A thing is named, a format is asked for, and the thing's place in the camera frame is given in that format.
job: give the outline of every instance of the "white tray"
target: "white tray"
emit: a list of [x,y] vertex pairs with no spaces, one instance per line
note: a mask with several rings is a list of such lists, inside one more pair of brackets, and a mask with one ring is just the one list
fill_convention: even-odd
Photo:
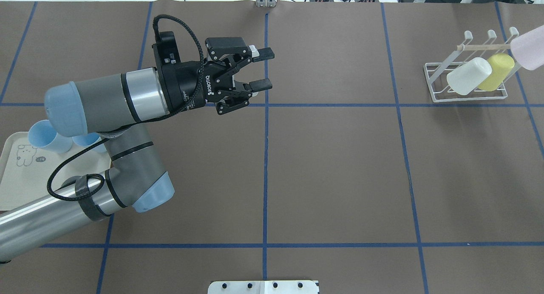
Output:
[[[0,211],[48,195],[46,184],[51,172],[82,149],[74,144],[66,153],[54,153],[32,147],[27,132],[9,136],[0,155]],[[53,189],[72,176],[103,172],[110,164],[108,153],[89,151],[60,170],[53,181]]]

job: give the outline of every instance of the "blue cup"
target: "blue cup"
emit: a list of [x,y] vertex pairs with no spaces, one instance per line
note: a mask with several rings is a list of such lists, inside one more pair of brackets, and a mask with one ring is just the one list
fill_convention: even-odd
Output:
[[28,131],[28,141],[33,147],[55,153],[65,153],[73,144],[72,138],[57,133],[49,120],[41,120],[34,124]]
[[[90,145],[93,145],[101,140],[99,134],[97,133],[88,133],[87,135],[72,137],[72,139],[74,140],[74,143],[80,147],[89,147]],[[101,144],[93,148],[93,151],[105,153],[105,146]]]

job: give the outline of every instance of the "blue joint cap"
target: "blue joint cap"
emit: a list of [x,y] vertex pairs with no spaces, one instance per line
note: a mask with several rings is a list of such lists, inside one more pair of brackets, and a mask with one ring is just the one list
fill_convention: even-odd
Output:
[[53,128],[65,137],[87,134],[87,120],[76,84],[52,87],[45,94],[45,112]]
[[164,204],[174,193],[172,182],[165,172],[148,190],[132,205],[136,212],[142,213]]

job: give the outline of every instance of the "gray table surface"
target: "gray table surface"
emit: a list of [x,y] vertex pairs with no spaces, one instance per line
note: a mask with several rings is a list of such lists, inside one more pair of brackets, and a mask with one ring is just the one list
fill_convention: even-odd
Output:
[[[240,36],[274,88],[225,116],[148,125],[176,194],[0,269],[0,293],[204,294],[213,280],[319,280],[321,293],[544,292],[544,69],[504,101],[433,104],[422,66],[471,30],[544,6],[279,2],[0,3],[0,140],[49,87],[153,66],[148,22]],[[174,23],[182,59],[196,60]]]

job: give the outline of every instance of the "yellow cup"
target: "yellow cup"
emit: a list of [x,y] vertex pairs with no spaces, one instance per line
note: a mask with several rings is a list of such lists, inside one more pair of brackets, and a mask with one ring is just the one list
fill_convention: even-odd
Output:
[[478,85],[478,88],[485,91],[494,91],[508,76],[514,66],[514,61],[508,54],[499,53],[492,55],[487,62],[491,65],[491,75]]

